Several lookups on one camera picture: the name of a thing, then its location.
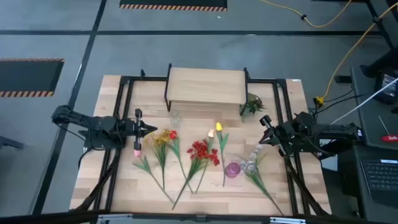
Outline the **red handled screwdriver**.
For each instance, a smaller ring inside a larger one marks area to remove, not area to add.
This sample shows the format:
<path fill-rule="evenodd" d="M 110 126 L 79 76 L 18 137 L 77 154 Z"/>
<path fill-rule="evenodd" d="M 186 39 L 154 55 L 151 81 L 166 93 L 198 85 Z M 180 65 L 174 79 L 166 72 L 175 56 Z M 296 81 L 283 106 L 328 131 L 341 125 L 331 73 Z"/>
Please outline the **red handled screwdriver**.
<path fill-rule="evenodd" d="M 396 134 L 390 134 L 390 132 L 389 132 L 389 130 L 387 129 L 387 127 L 386 127 L 384 121 L 382 120 L 381 116 L 378 116 L 378 118 L 379 118 L 379 120 L 380 120 L 380 122 L 381 122 L 381 124 L 382 124 L 382 127 L 384 128 L 384 130 L 385 130 L 385 132 L 386 132 L 386 135 L 384 135 L 381 139 L 382 139 L 384 142 L 398 142 L 398 135 L 396 135 Z"/>

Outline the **peach artificial tulip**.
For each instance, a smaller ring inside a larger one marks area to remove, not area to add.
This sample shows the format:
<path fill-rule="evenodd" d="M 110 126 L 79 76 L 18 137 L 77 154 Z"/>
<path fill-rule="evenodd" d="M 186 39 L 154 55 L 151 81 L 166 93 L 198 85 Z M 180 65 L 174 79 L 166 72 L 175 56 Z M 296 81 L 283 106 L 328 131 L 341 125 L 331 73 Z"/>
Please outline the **peach artificial tulip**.
<path fill-rule="evenodd" d="M 211 154 L 211 150 L 213 149 L 213 142 L 214 142 L 214 139 L 215 139 L 215 130 L 214 130 L 214 129 L 210 129 L 210 130 L 208 131 L 207 136 L 208 136 L 208 137 L 207 137 L 207 139 L 206 139 L 206 147 L 207 147 L 207 152 L 206 152 L 206 154 L 207 154 L 207 155 L 210 155 L 210 154 Z M 206 161 L 205 167 L 203 168 L 203 172 L 202 172 L 202 174 L 201 174 L 201 177 L 200 177 L 200 180 L 199 180 L 199 183 L 198 183 L 198 186 L 197 186 L 197 188 L 196 188 L 195 193 L 198 192 L 198 190 L 199 190 L 199 188 L 200 188 L 200 186 L 201 186 L 203 177 L 204 177 L 205 172 L 206 172 L 207 165 L 208 165 L 208 161 Z"/>

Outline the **white artificial flower bunch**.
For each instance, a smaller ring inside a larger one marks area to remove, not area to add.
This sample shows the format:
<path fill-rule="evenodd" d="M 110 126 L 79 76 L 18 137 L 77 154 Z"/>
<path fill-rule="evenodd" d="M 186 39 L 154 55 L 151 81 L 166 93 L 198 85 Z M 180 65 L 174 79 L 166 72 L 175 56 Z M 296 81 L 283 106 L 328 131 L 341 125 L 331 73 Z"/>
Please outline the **white artificial flower bunch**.
<path fill-rule="evenodd" d="M 254 149 L 251 151 L 249 157 L 243 157 L 238 154 L 235 154 L 235 156 L 239 159 L 238 164 L 240 165 L 241 171 L 244 173 L 244 175 L 261 191 L 263 195 L 265 195 L 272 202 L 273 206 L 275 206 L 278 212 L 283 215 L 284 213 L 279 208 L 278 204 L 276 204 L 269 191 L 266 189 L 261 172 L 259 170 L 261 161 L 267 155 L 264 154 L 262 157 L 260 156 L 262 149 L 263 145 L 257 144 L 254 146 Z"/>

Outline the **pink artificial tulip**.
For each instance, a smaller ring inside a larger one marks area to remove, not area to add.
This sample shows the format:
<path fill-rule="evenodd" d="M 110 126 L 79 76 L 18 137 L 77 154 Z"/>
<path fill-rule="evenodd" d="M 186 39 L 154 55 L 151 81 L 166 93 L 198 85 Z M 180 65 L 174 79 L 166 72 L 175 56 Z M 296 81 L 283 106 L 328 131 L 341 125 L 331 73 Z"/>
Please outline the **pink artificial tulip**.
<path fill-rule="evenodd" d="M 157 186 L 160 188 L 160 190 L 163 192 L 163 194 L 168 198 L 168 200 L 170 202 L 174 203 L 173 199 L 168 195 L 168 193 L 165 191 L 163 186 L 160 185 L 159 181 L 156 179 L 156 177 L 152 173 L 152 169 L 150 167 L 149 161 L 147 160 L 147 157 L 143 156 L 142 153 L 138 150 L 134 150 L 134 155 L 140 160 L 141 163 L 140 164 L 133 163 L 133 165 L 140 168 L 144 172 L 148 173 L 153 178 L 153 180 L 155 181 Z"/>

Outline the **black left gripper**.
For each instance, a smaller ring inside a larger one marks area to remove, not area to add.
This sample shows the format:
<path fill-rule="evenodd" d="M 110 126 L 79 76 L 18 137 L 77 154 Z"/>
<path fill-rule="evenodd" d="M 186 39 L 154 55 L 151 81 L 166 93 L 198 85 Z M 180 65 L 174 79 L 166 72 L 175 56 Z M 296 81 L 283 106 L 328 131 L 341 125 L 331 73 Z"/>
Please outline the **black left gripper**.
<path fill-rule="evenodd" d="M 125 119 L 123 122 L 123 137 L 134 136 L 134 152 L 141 152 L 141 142 L 140 138 L 142 136 L 146 136 L 157 130 L 157 127 L 151 126 L 149 124 L 142 124 L 142 133 L 141 133 L 141 118 L 142 111 L 140 109 L 135 109 L 135 121 L 130 118 Z"/>

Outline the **dark grey desk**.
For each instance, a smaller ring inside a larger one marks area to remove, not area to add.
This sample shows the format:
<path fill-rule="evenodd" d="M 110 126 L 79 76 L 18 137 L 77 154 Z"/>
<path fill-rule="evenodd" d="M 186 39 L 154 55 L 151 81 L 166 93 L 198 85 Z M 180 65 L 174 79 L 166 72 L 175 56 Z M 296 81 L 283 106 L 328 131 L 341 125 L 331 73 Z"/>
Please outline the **dark grey desk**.
<path fill-rule="evenodd" d="M 360 66 L 352 67 L 350 74 L 354 94 L 358 96 L 356 103 L 360 105 L 376 92 L 374 90 L 376 81 L 374 78 L 363 75 Z M 391 135 L 398 135 L 398 100 L 394 104 L 388 105 L 377 101 L 374 97 L 356 111 L 359 114 L 364 142 L 367 146 L 398 151 L 398 141 L 385 142 L 382 140 L 384 136 L 387 136 L 385 128 Z"/>

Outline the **wooden shelf with black legs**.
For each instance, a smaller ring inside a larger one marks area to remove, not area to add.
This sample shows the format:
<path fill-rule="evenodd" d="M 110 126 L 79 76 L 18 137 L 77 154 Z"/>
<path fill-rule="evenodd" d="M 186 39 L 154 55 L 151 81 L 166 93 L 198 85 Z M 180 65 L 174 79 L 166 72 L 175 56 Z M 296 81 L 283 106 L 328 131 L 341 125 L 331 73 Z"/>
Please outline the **wooden shelf with black legs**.
<path fill-rule="evenodd" d="M 183 68 L 169 65 L 164 100 L 167 110 L 178 101 L 248 104 L 249 73 L 242 70 Z"/>

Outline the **red artificial flower bunch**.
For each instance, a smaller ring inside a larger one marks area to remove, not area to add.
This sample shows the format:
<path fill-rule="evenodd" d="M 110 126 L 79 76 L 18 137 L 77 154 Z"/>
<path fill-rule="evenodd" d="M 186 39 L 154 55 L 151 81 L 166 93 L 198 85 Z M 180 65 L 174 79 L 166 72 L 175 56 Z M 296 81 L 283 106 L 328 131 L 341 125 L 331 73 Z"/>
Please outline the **red artificial flower bunch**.
<path fill-rule="evenodd" d="M 190 181 L 199 171 L 204 170 L 210 164 L 213 164 L 214 166 L 220 165 L 218 150 L 210 148 L 209 142 L 206 139 L 194 141 L 191 148 L 187 150 L 187 153 L 189 154 L 191 160 L 190 168 L 188 174 L 186 175 L 183 187 L 181 188 L 177 199 L 174 202 L 172 210 L 176 207 L 185 188 L 190 185 Z"/>

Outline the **clear glass vase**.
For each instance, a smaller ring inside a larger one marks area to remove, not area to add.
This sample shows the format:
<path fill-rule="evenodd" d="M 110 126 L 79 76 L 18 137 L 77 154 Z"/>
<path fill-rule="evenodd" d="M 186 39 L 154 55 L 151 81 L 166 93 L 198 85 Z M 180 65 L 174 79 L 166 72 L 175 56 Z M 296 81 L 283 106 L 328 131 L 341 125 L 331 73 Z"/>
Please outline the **clear glass vase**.
<path fill-rule="evenodd" d="M 173 127 L 178 127 L 180 124 L 180 116 L 177 110 L 171 110 L 170 113 L 170 122 Z"/>

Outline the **grey chair base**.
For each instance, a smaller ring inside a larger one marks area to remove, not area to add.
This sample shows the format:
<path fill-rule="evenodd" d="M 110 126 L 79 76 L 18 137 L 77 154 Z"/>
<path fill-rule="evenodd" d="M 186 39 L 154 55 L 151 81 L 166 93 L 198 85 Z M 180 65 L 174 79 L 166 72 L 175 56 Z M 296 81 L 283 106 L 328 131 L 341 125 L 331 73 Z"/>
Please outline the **grey chair base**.
<path fill-rule="evenodd" d="M 22 149 L 24 147 L 24 144 L 19 141 L 15 141 L 15 140 L 6 138 L 4 136 L 0 136 L 0 149 L 2 149 L 5 146 Z"/>

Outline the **black laptop keyboard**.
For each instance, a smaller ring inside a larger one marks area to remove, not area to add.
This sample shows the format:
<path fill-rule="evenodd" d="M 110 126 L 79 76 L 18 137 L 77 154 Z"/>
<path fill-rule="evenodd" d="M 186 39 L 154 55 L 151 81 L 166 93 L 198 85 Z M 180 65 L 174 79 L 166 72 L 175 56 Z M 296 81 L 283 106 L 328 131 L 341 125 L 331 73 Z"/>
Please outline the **black laptop keyboard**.
<path fill-rule="evenodd" d="M 362 159 L 361 168 L 371 200 L 398 208 L 398 160 Z"/>

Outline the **yellow artificial tulip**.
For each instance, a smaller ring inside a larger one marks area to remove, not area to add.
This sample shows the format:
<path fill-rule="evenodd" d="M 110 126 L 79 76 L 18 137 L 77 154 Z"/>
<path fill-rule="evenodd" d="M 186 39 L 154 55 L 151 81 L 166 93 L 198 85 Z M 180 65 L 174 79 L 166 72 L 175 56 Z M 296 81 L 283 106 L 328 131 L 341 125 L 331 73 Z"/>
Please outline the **yellow artificial tulip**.
<path fill-rule="evenodd" d="M 220 144 L 220 154 L 221 154 L 221 163 L 223 167 L 223 186 L 225 185 L 225 179 L 226 179 L 226 166 L 225 166 L 225 161 L 224 161 L 224 149 L 225 146 L 228 142 L 229 139 L 229 134 L 223 134 L 223 126 L 220 122 L 216 123 L 216 135 L 219 140 Z"/>

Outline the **black equipment stand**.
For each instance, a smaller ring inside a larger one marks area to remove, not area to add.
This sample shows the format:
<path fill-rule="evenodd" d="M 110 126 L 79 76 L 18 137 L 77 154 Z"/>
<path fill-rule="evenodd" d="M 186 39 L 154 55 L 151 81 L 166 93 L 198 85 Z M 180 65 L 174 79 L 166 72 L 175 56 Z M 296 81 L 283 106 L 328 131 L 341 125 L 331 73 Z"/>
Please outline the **black equipment stand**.
<path fill-rule="evenodd" d="M 360 65 L 360 69 L 363 72 L 363 74 L 369 78 L 376 78 L 379 76 L 382 70 L 385 70 L 387 68 L 398 68 L 398 46 L 395 46 L 392 42 L 392 39 L 390 35 L 388 34 L 384 24 L 383 24 L 383 19 L 377 14 L 374 6 L 371 3 L 371 0 L 363 0 L 372 17 L 373 17 L 373 22 L 375 22 L 376 27 L 379 29 L 382 37 L 386 41 L 387 46 L 389 47 L 389 51 L 381 56 L 379 59 L 374 61 L 373 63 L 369 65 Z"/>

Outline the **yellow artificial flower bunch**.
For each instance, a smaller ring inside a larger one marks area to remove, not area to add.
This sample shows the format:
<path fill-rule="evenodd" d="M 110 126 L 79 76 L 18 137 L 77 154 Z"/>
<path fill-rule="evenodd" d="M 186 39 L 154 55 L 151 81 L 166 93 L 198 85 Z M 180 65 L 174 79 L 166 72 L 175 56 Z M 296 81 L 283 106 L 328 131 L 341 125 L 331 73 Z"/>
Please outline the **yellow artificial flower bunch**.
<path fill-rule="evenodd" d="M 165 164 L 168 154 L 168 143 L 170 141 L 170 130 L 164 129 L 160 133 L 151 133 L 150 136 L 144 138 L 144 143 L 154 153 L 160 165 L 162 174 L 162 189 L 165 189 Z"/>

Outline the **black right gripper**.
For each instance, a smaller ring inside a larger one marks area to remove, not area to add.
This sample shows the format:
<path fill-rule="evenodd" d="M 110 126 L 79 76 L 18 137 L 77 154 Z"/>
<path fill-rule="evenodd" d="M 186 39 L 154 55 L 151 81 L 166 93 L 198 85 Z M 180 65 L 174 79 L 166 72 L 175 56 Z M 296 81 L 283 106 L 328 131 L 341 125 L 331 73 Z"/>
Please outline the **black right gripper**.
<path fill-rule="evenodd" d="M 259 144 L 278 146 L 281 156 L 290 156 L 293 153 L 292 146 L 295 137 L 291 122 L 287 121 L 278 126 L 272 126 L 270 117 L 265 115 L 260 119 L 260 123 L 266 127 L 266 130 Z"/>

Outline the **pink ribbed glass vase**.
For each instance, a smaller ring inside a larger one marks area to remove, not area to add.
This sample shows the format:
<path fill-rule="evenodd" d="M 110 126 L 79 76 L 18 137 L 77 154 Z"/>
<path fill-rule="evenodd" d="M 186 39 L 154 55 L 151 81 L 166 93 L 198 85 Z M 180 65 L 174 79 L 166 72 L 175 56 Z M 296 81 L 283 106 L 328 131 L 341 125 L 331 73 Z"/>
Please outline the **pink ribbed glass vase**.
<path fill-rule="evenodd" d="M 241 171 L 241 165 L 237 162 L 231 162 L 226 166 L 225 174 L 228 178 L 235 178 Z"/>

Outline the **red artificial tulip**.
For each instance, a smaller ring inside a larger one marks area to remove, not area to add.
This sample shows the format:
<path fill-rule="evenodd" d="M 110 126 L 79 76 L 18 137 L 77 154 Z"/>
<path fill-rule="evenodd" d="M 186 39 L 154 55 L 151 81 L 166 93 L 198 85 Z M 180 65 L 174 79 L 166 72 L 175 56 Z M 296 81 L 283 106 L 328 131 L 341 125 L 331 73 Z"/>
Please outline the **red artificial tulip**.
<path fill-rule="evenodd" d="M 180 165 L 183 177 L 185 180 L 187 180 L 187 176 L 184 171 L 184 166 L 180 158 L 180 138 L 176 130 L 171 130 L 169 132 L 169 138 L 170 138 L 170 142 L 168 143 L 169 149 L 175 154 L 176 158 L 178 159 L 178 163 Z"/>

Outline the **small potted succulent plant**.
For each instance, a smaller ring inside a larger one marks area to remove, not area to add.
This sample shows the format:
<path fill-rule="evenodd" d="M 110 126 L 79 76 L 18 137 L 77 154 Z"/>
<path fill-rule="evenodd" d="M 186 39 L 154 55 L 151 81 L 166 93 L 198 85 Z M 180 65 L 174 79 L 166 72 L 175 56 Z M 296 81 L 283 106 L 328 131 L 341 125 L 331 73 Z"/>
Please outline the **small potted succulent plant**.
<path fill-rule="evenodd" d="M 241 121 L 244 121 L 248 116 L 255 115 L 256 112 L 261 112 L 265 108 L 259 96 L 248 93 L 248 102 L 245 105 L 239 106 Z"/>

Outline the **black hazard striped floor mat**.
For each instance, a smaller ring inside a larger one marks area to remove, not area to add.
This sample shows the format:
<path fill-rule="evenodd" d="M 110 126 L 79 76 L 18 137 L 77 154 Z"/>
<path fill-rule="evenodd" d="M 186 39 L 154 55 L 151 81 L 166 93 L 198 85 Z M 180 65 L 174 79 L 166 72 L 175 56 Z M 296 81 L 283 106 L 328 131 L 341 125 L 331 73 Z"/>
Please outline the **black hazard striped floor mat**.
<path fill-rule="evenodd" d="M 63 58 L 0 58 L 0 98 L 51 97 Z"/>
<path fill-rule="evenodd" d="M 120 0 L 121 9 L 226 12 L 228 0 Z"/>

